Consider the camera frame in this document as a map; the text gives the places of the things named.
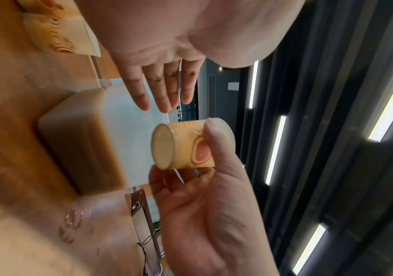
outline dark wall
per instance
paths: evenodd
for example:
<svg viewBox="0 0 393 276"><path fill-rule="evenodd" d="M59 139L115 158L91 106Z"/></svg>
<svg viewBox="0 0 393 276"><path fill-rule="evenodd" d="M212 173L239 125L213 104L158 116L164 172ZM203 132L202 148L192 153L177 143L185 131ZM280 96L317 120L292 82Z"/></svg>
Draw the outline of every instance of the dark wall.
<svg viewBox="0 0 393 276"><path fill-rule="evenodd" d="M239 91L229 91L229 82L239 82L240 70L223 70L219 72L219 65L207 60L207 77L216 77L216 105L215 116L223 119L236 134L236 116Z"/></svg>

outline table surface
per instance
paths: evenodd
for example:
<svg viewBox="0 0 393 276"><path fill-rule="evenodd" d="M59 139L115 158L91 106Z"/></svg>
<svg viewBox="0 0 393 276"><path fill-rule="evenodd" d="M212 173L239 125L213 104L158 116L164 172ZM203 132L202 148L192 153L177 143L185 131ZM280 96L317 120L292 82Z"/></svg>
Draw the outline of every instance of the table surface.
<svg viewBox="0 0 393 276"><path fill-rule="evenodd" d="M20 7L0 0L0 275L142 275L126 191L79 197L35 130L97 87L90 57L38 51Z"/></svg>

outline cylindrical block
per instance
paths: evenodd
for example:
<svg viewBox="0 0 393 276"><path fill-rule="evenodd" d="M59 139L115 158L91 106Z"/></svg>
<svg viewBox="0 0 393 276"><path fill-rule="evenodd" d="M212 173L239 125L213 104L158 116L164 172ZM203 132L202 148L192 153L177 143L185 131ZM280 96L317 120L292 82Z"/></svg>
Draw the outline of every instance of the cylindrical block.
<svg viewBox="0 0 393 276"><path fill-rule="evenodd" d="M197 120L158 125L151 138L151 154L156 166L161 170L214 167L212 153L202 137L205 122ZM230 126L219 118L214 118L214 122L234 151L236 142Z"/></svg>

